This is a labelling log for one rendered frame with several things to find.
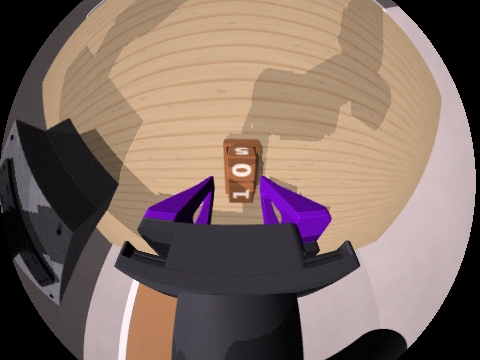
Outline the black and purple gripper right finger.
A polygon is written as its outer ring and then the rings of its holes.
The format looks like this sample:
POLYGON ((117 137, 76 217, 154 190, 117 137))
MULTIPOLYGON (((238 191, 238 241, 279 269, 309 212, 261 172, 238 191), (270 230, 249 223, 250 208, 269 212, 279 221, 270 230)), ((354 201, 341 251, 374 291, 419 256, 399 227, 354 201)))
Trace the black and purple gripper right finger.
POLYGON ((260 196, 264 224, 279 223, 272 201, 281 214, 281 223, 291 222, 297 225, 303 243, 317 241, 331 222, 332 217, 325 206, 290 191, 265 176, 261 176, 260 196))

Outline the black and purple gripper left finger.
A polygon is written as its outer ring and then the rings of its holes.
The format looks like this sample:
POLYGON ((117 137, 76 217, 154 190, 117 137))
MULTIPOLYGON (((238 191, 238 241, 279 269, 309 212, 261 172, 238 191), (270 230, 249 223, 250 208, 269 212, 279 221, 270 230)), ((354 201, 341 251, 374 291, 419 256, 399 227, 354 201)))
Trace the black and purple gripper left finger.
POLYGON ((194 223, 194 213, 203 202, 195 223, 211 224, 214 191, 214 177, 210 176, 194 187, 149 207, 144 217, 194 223))

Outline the brown number cube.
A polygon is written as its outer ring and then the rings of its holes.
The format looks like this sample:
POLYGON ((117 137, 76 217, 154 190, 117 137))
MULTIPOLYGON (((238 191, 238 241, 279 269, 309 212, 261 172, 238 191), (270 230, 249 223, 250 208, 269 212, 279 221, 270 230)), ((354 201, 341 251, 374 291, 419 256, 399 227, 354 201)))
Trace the brown number cube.
POLYGON ((229 147, 228 181, 255 181, 257 156, 254 147, 229 147))
POLYGON ((255 183, 252 181, 228 181, 230 203, 252 203, 255 183))

